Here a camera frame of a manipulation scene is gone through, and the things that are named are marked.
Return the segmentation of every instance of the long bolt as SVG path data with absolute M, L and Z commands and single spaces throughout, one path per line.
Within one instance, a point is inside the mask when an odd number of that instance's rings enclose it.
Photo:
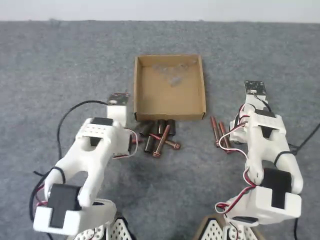
M 214 133 L 214 138 L 215 138 L 215 146 L 217 148 L 219 148 L 219 139 L 220 139 L 220 136 L 219 136 L 219 130 L 218 130 L 218 126 L 217 126 L 217 122 L 216 122 L 216 119 L 214 116 L 211 116 L 210 117 L 210 121 L 211 121 L 211 125 L 212 125 L 212 130 L 213 130 L 213 133 Z
M 156 148 L 156 150 L 153 152 L 152 156 L 154 156 L 155 158 L 160 158 L 161 156 L 161 149 L 164 146 L 164 143 L 166 141 L 166 138 L 168 136 L 168 133 L 170 131 L 170 125 L 167 125 L 165 127 L 164 133 L 159 141 L 158 147 Z
M 149 135 L 157 140 L 161 140 L 161 137 L 160 136 L 157 136 L 153 133 L 149 133 Z M 165 144 L 168 144 L 170 145 L 171 147 L 173 147 L 174 150 L 179 150 L 181 145 L 175 141 L 170 141 L 170 140 L 165 140 L 164 141 Z
M 220 130 L 221 130 L 222 136 L 225 135 L 226 134 L 226 129 L 225 129 L 225 125 L 224 125 L 224 123 L 222 121 L 219 122 L 219 127 L 220 127 Z M 229 141 L 229 138 L 227 136 L 225 136 L 223 139 L 224 139 L 226 148 L 230 149 L 231 148 L 231 143 Z

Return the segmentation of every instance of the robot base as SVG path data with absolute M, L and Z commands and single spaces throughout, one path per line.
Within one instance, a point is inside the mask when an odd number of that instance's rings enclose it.
M 206 216 L 192 240 L 236 240 L 237 232 L 221 214 Z M 255 227 L 238 229 L 238 240 L 266 240 Z
M 70 236 L 67 240 L 132 240 L 125 221 L 117 218 L 110 227 L 108 224 L 95 229 L 88 229 L 76 236 Z

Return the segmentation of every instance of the white wall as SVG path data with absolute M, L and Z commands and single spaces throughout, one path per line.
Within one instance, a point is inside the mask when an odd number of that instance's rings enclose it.
M 0 0 L 0 21 L 320 23 L 320 0 Z

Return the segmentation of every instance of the open cardboard tray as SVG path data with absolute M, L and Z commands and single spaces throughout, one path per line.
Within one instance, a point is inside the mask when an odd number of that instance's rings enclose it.
M 181 80 L 172 85 L 170 81 L 176 77 Z M 134 116 L 137 121 L 201 120 L 205 113 L 200 55 L 140 55 L 135 58 Z

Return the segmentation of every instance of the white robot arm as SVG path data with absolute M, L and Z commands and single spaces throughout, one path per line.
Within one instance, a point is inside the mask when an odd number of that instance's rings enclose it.
M 226 203 L 219 203 L 225 219 L 238 229 L 298 218 L 302 205 L 299 194 L 303 189 L 296 157 L 286 140 L 285 125 L 280 115 L 271 112 L 264 83 L 246 81 L 245 87 L 245 104 L 230 122 L 229 139 L 247 143 L 244 175 L 252 186 Z M 263 168 L 263 160 L 272 162 L 275 168 Z
M 132 134 L 124 128 L 127 102 L 119 104 L 114 98 L 119 100 L 119 96 L 109 99 L 107 118 L 88 118 L 69 151 L 45 179 L 47 205 L 36 208 L 33 222 L 36 231 L 72 236 L 113 222 L 116 205 L 96 197 L 110 158 L 130 155 Z M 82 187 L 64 184 L 83 171 L 88 175 Z

